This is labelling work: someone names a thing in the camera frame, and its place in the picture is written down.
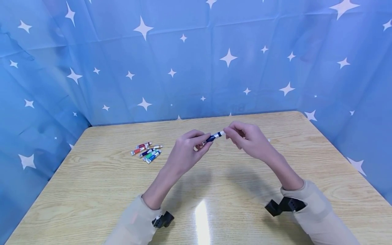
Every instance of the wooden table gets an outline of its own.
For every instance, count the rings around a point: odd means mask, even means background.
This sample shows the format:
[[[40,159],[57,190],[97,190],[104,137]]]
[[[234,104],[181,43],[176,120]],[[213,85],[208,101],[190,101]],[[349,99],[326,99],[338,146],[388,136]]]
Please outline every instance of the wooden table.
[[[299,112],[201,118],[87,129],[16,228],[11,244],[101,244],[125,207],[164,165],[177,137],[216,133],[233,120],[260,126],[294,170],[312,180],[361,244],[391,244],[392,208]],[[150,165],[130,151],[164,145]],[[175,216],[150,244],[310,244],[290,214],[272,217],[280,183],[262,162],[217,139],[173,187],[162,208]]]

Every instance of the white star pattern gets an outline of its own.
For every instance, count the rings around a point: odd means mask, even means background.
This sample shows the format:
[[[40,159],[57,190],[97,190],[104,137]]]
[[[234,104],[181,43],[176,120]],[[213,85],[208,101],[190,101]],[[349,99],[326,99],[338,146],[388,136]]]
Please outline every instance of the white star pattern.
[[[312,112],[305,112],[306,117],[308,118],[308,120],[313,120],[317,122],[317,119],[314,117],[314,113],[316,112],[316,110],[312,111]]]
[[[33,106],[34,101],[25,100],[25,102],[26,102],[25,107],[28,107],[28,106],[29,106],[29,107],[34,108],[34,106]]]
[[[82,76],[82,75],[76,74],[76,73],[72,70],[71,67],[70,67],[69,69],[71,70],[71,74],[69,74],[67,77],[68,77],[68,78],[71,78],[72,80],[74,80],[74,81],[76,82],[76,84],[79,85],[78,79],[81,78],[81,77],[83,77],[83,76]]]
[[[35,164],[34,164],[34,154],[31,155],[31,156],[28,156],[28,157],[27,156],[23,156],[23,155],[19,155],[19,154],[18,154],[18,156],[20,158],[20,162],[22,163],[23,170],[26,167],[30,167],[30,168],[33,168],[33,169],[36,168]]]
[[[68,13],[66,14],[66,18],[69,18],[70,20],[72,20],[72,24],[74,24],[74,27],[75,27],[75,21],[74,21],[74,15],[75,15],[75,12],[73,12],[72,10],[71,10],[71,8],[69,7],[69,4],[68,4],[68,2],[66,1],[66,3],[67,3],[67,8],[68,8]]]
[[[287,58],[289,58],[289,60],[290,60],[290,62],[291,62],[291,60],[292,60],[295,56],[296,56],[296,55],[294,55],[293,52],[291,52],[291,54],[290,54]]]
[[[348,159],[348,161],[354,166],[354,168],[355,168],[358,172],[360,172],[361,174],[363,174],[363,175],[366,176],[365,172],[364,172],[363,169],[362,169],[363,160],[361,160],[361,161],[359,161],[359,162],[356,162],[356,161],[354,161],[354,160],[352,160],[352,159],[350,159],[350,158],[347,158],[347,159]]]
[[[31,28],[31,27],[32,27],[31,25],[27,25],[27,24],[25,24],[22,20],[20,20],[20,26],[18,26],[18,28],[27,31],[27,33],[30,34],[30,28]]]
[[[243,93],[245,93],[246,95],[248,95],[248,93],[249,93],[250,91],[252,91],[252,90],[249,90],[248,88],[246,88],[245,91],[243,91]]]
[[[336,20],[338,20],[346,11],[359,7],[359,4],[353,4],[350,0],[343,0],[343,2],[336,4],[330,9],[335,9],[338,12]]]
[[[146,111],[147,111],[147,107],[149,107],[149,106],[152,105],[152,104],[147,103],[147,102],[144,100],[144,98],[142,98],[142,99],[143,99],[143,101],[142,101],[140,104],[138,104],[138,105],[144,107],[144,109],[146,109]]]
[[[268,50],[268,48],[264,45],[264,48],[261,50],[263,51],[263,54]]]
[[[185,37],[184,34],[182,34],[182,37],[180,38],[183,42],[185,42],[185,40],[187,39],[187,37]]]
[[[392,26],[392,25],[391,25],[391,22],[392,22],[392,19],[390,19],[387,23],[383,24],[383,26],[384,26],[384,31]]]
[[[145,25],[142,16],[140,16],[140,25],[136,27],[134,31],[140,32],[143,35],[144,40],[147,41],[147,32],[149,32],[151,29],[153,29],[153,27]]]
[[[337,63],[340,64],[340,69],[342,69],[342,67],[345,65],[351,65],[350,63],[347,62],[347,58],[345,58],[344,60],[339,61]]]
[[[283,91],[283,92],[285,93],[284,96],[286,96],[288,92],[290,92],[290,91],[292,91],[292,90],[294,90],[294,89],[295,89],[295,88],[290,87],[290,82],[289,82],[289,84],[288,84],[286,87],[284,87],[284,88],[282,88],[282,89],[279,89],[279,91]]]
[[[238,57],[235,57],[235,56],[231,55],[230,48],[229,48],[229,51],[227,52],[227,55],[225,57],[223,57],[222,59],[220,59],[220,60],[226,61],[227,67],[229,67],[230,62],[232,60],[235,60],[236,58],[238,58]]]
[[[18,63],[13,62],[12,60],[9,60],[9,61],[11,62],[11,64],[9,66],[13,66],[13,67],[18,68]]]
[[[216,2],[216,0],[207,0],[207,4],[209,4],[210,9],[212,9],[212,5]]]
[[[128,75],[126,75],[126,77],[129,77],[131,80],[132,80],[132,77],[134,76],[135,74],[132,74],[132,73],[130,73],[129,71],[128,71]]]
[[[168,73],[169,75],[172,75],[172,77],[174,77],[174,74],[176,74],[176,71],[173,71],[173,69],[170,69],[170,72]]]

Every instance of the beige shirt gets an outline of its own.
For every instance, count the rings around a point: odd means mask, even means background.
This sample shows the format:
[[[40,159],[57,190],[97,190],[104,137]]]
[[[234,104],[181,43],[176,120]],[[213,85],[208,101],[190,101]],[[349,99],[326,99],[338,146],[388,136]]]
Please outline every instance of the beige shirt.
[[[302,229],[316,245],[358,245],[359,242],[332,210],[324,194],[311,181],[296,191],[281,188],[283,196],[305,202],[306,207],[294,213]],[[138,196],[124,211],[106,245],[146,245],[155,234],[152,221],[162,211],[151,210]]]

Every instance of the black wrist mount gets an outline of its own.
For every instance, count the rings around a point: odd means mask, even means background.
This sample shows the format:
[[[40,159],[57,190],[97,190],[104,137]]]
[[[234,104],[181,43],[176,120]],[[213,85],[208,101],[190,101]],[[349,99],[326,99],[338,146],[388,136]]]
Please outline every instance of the black wrist mount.
[[[154,219],[152,221],[152,225],[155,228],[168,227],[173,220],[174,220],[174,216],[166,211],[164,215],[160,215],[159,217]]]
[[[271,200],[265,206],[265,209],[275,217],[282,212],[298,212],[304,207],[306,207],[306,205],[303,201],[290,197],[283,197],[279,204],[277,204],[274,200]]]

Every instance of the blue backdrop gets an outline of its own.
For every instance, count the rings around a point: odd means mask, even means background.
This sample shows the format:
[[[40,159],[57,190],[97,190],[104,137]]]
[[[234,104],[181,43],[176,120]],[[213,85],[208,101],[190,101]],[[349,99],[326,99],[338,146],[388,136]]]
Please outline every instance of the blue backdrop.
[[[0,243],[90,125],[299,110],[392,203],[391,19],[389,0],[0,0]]]

